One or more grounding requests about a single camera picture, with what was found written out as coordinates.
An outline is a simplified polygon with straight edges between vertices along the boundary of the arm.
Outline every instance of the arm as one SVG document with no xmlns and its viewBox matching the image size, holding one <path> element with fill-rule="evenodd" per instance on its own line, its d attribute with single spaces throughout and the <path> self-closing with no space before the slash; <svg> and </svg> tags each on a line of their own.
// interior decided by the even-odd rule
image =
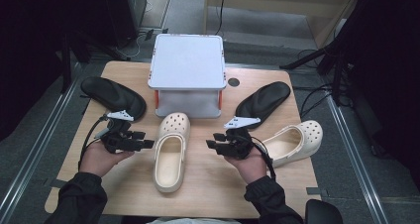
<svg viewBox="0 0 420 224">
<path fill-rule="evenodd" d="M 285 204 L 284 189 L 266 175 L 266 164 L 256 148 L 244 160 L 225 160 L 238 169 L 248 184 L 245 199 L 260 213 L 260 223 L 303 223 L 299 214 Z"/>
<path fill-rule="evenodd" d="M 101 177 L 133 154 L 110 154 L 99 142 L 90 145 L 79 172 L 59 191 L 57 208 L 45 223 L 97 223 L 108 200 Z"/>
</svg>

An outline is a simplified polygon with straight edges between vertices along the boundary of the human hand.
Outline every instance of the human hand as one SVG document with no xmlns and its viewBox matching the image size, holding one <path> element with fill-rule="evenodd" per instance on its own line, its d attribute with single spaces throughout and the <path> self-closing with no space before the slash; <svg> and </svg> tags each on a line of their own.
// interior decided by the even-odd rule
<svg viewBox="0 0 420 224">
<path fill-rule="evenodd" d="M 104 176 L 118 162 L 131 157 L 134 152 L 111 154 L 102 142 L 95 142 L 87 147 L 80 164 L 80 172 L 90 172 L 100 177 Z"/>
<path fill-rule="evenodd" d="M 225 157 L 225 160 L 238 170 L 247 184 L 266 176 L 266 164 L 257 148 L 252 148 L 250 154 L 244 160 L 231 157 Z"/>
</svg>

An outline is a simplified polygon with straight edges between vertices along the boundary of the black sleeve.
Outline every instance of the black sleeve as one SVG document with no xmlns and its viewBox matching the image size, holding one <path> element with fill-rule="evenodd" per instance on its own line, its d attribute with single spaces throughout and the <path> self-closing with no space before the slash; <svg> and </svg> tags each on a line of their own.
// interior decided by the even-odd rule
<svg viewBox="0 0 420 224">
<path fill-rule="evenodd" d="M 98 223 L 108 200 L 102 178 L 77 173 L 58 193 L 58 206 L 45 223 Z"/>
<path fill-rule="evenodd" d="M 260 223 L 302 224 L 302 217 L 285 203 L 284 189 L 268 176 L 247 186 L 245 199 L 260 213 Z"/>
</svg>

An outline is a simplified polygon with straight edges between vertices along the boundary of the white box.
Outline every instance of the white box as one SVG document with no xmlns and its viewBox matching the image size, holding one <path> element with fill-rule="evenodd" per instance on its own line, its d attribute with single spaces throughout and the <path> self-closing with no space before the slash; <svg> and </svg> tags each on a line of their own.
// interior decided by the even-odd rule
<svg viewBox="0 0 420 224">
<path fill-rule="evenodd" d="M 173 112 L 190 118 L 219 117 L 226 87 L 222 38 L 158 35 L 148 85 L 155 90 L 160 117 Z"/>
</svg>

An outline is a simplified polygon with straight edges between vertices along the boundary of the white clog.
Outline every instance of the white clog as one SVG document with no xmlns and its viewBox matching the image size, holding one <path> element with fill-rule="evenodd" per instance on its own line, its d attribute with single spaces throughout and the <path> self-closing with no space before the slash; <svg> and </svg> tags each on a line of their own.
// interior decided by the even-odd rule
<svg viewBox="0 0 420 224">
<path fill-rule="evenodd" d="M 182 185 L 189 130 L 184 113 L 171 113 L 160 123 L 154 168 L 154 183 L 160 192 L 175 192 Z"/>
<path fill-rule="evenodd" d="M 273 159 L 272 166 L 276 168 L 314 155 L 321 146 L 322 136 L 318 122 L 306 121 L 287 126 L 262 143 Z"/>
</svg>

